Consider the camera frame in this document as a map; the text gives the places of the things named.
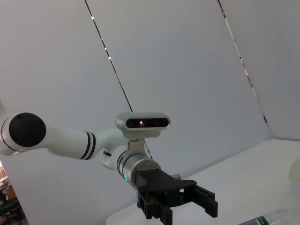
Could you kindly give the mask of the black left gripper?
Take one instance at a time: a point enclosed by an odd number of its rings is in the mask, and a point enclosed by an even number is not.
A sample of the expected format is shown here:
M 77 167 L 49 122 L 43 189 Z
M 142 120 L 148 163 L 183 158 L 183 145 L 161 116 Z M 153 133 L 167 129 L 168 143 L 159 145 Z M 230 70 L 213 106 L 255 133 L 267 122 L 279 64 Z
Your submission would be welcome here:
M 212 218 L 218 216 L 215 194 L 191 180 L 177 180 L 160 169 L 141 170 L 135 175 L 137 206 L 146 219 L 160 219 L 164 225 L 173 224 L 171 207 L 193 202 L 205 209 Z

